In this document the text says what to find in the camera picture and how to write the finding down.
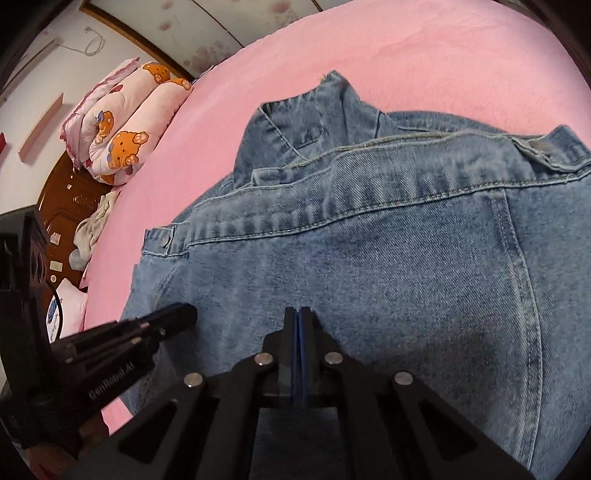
pink bed sheet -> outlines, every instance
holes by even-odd
[[[570,125],[591,142],[591,92],[544,27],[491,0],[356,0],[239,51],[200,79],[123,189],[89,264],[86,328],[117,319],[145,229],[231,171],[256,107],[336,69],[383,111],[455,113],[518,134]],[[129,419],[116,401],[111,428]]]

pillow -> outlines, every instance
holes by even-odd
[[[88,295],[78,290],[70,280],[64,278],[57,287],[57,296],[60,298],[61,309],[64,312],[63,325],[60,338],[64,338],[81,332],[84,328],[84,314]],[[57,329],[60,325],[60,311],[57,308],[56,298],[52,297],[47,310],[46,325],[49,342],[57,340]]]
[[[129,80],[139,72],[140,70],[131,74]],[[99,131],[97,140],[90,147],[92,165],[88,170],[92,176],[110,185],[127,183],[158,145],[174,114],[191,93],[191,89],[191,83],[185,79],[166,80],[150,93],[122,126],[121,120],[113,120],[115,127],[105,138],[105,140],[111,140],[110,142],[103,140],[98,142]],[[112,112],[112,118],[126,119],[130,110],[127,106],[130,104],[130,101],[113,104],[109,113]]]
[[[79,158],[80,129],[82,119],[92,106],[113,89],[121,80],[133,72],[139,66],[139,57],[125,60],[115,70],[109,73],[104,79],[97,83],[84,95],[84,98],[74,108],[73,112],[66,118],[61,126],[60,138],[66,142],[66,152],[72,159],[74,166],[80,168],[82,162]]]
[[[90,170],[109,140],[148,95],[160,83],[169,79],[168,68],[154,61],[146,63],[118,83],[88,110],[80,127],[78,147],[80,161],[86,168]]]

black frame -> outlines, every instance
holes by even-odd
[[[24,51],[36,35],[43,30],[71,0],[46,0],[19,2],[24,17],[8,18],[11,28],[3,39],[0,54],[0,86],[20,60]],[[582,0],[521,0],[556,35],[577,64],[587,84],[591,87],[591,15]],[[0,432],[0,450],[9,452],[12,448],[4,429]],[[2,457],[0,471],[3,478],[27,480],[33,476],[16,455]],[[557,480],[582,480],[591,472],[591,430],[580,445],[573,459],[565,467]]]

cartoon bear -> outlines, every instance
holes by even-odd
[[[109,144],[109,154],[107,155],[109,168],[119,170],[139,162],[139,148],[148,141],[149,137],[146,132],[136,133],[124,130],[115,135]]]
[[[152,75],[154,75],[154,80],[158,84],[170,80],[170,72],[168,71],[168,68],[155,61],[147,63],[143,66],[143,69],[148,70]]]
[[[188,80],[185,79],[171,79],[171,80],[167,80],[165,83],[176,83],[177,85],[180,85],[181,87],[183,87],[185,90],[190,90],[191,89],[191,82],[189,82]]]
[[[103,112],[100,111],[99,114],[96,116],[96,126],[99,129],[96,133],[95,143],[97,145],[103,143],[105,137],[108,137],[113,130],[113,124],[115,123],[115,119],[113,118],[113,114],[108,110]]]

stitching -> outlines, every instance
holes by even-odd
[[[538,310],[538,304],[535,299],[534,289],[533,289],[533,286],[531,283],[530,271],[527,268],[527,262],[525,261],[525,256],[524,256],[523,251],[521,250],[521,247],[520,247],[519,242],[517,240],[517,233],[515,231],[515,225],[513,223],[513,218],[511,217],[511,210],[509,208],[509,201],[507,200],[507,195],[505,193],[505,190],[503,190],[502,192],[503,192],[503,202],[505,204],[505,210],[507,212],[507,217],[508,217],[507,220],[508,220],[509,228],[511,230],[511,236],[512,236],[513,242],[515,244],[515,250],[516,250],[517,254],[519,255],[519,260],[524,265],[523,273],[525,275],[527,289],[528,289],[528,292],[531,297],[531,303],[532,303],[532,307],[533,307],[533,311],[534,311],[534,321],[537,326],[537,331],[536,331],[537,342],[536,343],[537,343],[537,348],[538,348],[538,354],[540,356],[540,361],[539,361],[540,369],[539,369],[539,373],[538,373],[538,388],[537,388],[537,392],[536,392],[537,399],[536,399],[536,409],[535,409],[535,425],[534,425],[534,430],[532,433],[533,443],[531,445],[530,451],[527,453],[527,455],[528,455],[527,456],[527,468],[529,469],[531,467],[531,463],[534,458],[534,451],[535,451],[535,446],[537,443],[538,431],[540,428],[540,415],[541,415],[541,408],[542,408],[542,389],[543,389],[543,382],[544,382],[544,359],[543,359],[543,349],[542,349],[542,343],[541,343],[542,338],[541,338],[541,332],[539,331],[540,312]],[[531,357],[530,357],[530,349],[528,349],[528,365],[531,365],[531,364],[532,364],[532,362],[531,362]]]
[[[453,197],[458,197],[466,194],[471,194],[475,192],[481,192],[483,190],[490,190],[494,188],[504,187],[504,188],[518,188],[518,187],[537,187],[537,186],[544,186],[544,185],[554,185],[559,183],[567,183],[568,181],[578,180],[583,178],[584,176],[588,175],[591,172],[591,166],[588,166],[586,169],[582,170],[576,175],[568,174],[560,177],[555,177],[550,180],[526,180],[526,181],[519,181],[519,182],[503,182],[503,181],[495,181],[490,183],[484,183],[478,186],[473,186],[470,188],[460,189],[460,190],[453,190],[451,192],[445,193],[438,193],[434,195],[429,195],[426,197],[420,197],[411,200],[399,200],[396,202],[386,202],[386,203],[378,203],[375,205],[369,205],[365,207],[360,207],[357,209],[349,210],[347,212],[340,213],[335,215],[334,217],[321,220],[319,222],[311,223],[309,225],[282,230],[282,231],[272,231],[272,232],[264,232],[264,233],[250,233],[248,235],[234,235],[234,236],[226,236],[226,237],[212,237],[212,238],[205,238],[193,241],[186,245],[186,248],[197,245],[197,244],[205,244],[205,243],[212,243],[217,241],[235,241],[235,240],[248,240],[254,238],[267,238],[269,236],[284,236],[284,235],[293,235],[299,232],[305,232],[309,230],[313,230],[314,228],[318,228],[320,226],[328,225],[330,223],[336,222],[338,220],[342,220],[345,218],[349,218],[355,215],[359,215],[361,213],[368,213],[368,212],[376,212],[379,210],[387,210],[396,207],[406,207],[406,206],[413,206],[413,205],[422,205],[425,203],[433,202],[436,200],[448,199]]]
[[[305,158],[300,152],[298,152],[294,146],[292,144],[290,144],[287,139],[285,138],[285,136],[283,135],[283,133],[281,132],[281,130],[279,130],[279,128],[276,126],[276,124],[274,124],[271,119],[269,118],[269,116],[262,110],[262,108],[259,106],[259,111],[260,113],[263,114],[263,116],[267,119],[267,121],[269,122],[269,124],[273,127],[273,130],[275,130],[275,132],[277,132],[277,134],[281,137],[281,139],[287,144],[287,146],[300,158],[303,158],[304,160],[308,160],[307,158]]]
[[[495,217],[495,222],[497,225],[497,228],[499,229],[499,233],[501,236],[501,244],[503,246],[503,250],[505,253],[505,256],[507,257],[507,260],[509,262],[509,265],[511,266],[513,273],[514,273],[514,281],[517,285],[516,290],[517,290],[517,294],[519,295],[519,308],[521,310],[523,310],[523,305],[524,305],[524,300],[523,300],[523,295],[521,293],[521,288],[519,287],[519,278],[517,278],[517,266],[515,265],[515,262],[513,261],[511,252],[509,250],[509,246],[507,245],[507,237],[506,237],[506,233],[505,233],[505,225],[503,224],[503,219],[501,218],[501,213],[499,212],[499,206],[497,205],[497,200],[492,197],[489,196],[489,200],[491,201],[491,206],[492,206],[492,214]],[[521,314],[518,314],[518,321],[520,320],[520,318],[522,318],[523,312],[521,312]],[[530,383],[530,362],[531,362],[531,358],[530,358],[530,350],[528,348],[526,348],[527,351],[527,363],[526,363],[526,369],[527,372],[525,374],[525,389],[526,389],[526,394],[527,394],[527,390],[528,390],[528,386]],[[521,404],[521,409],[520,409],[520,414],[526,414],[527,412],[524,411],[524,405]],[[513,445],[512,450],[513,450],[513,456],[516,456],[518,459],[521,460],[521,457],[523,455],[523,448],[524,448],[524,432],[525,432],[525,425],[523,425],[522,428],[520,428],[517,431],[517,435],[518,438],[516,439],[516,444]]]

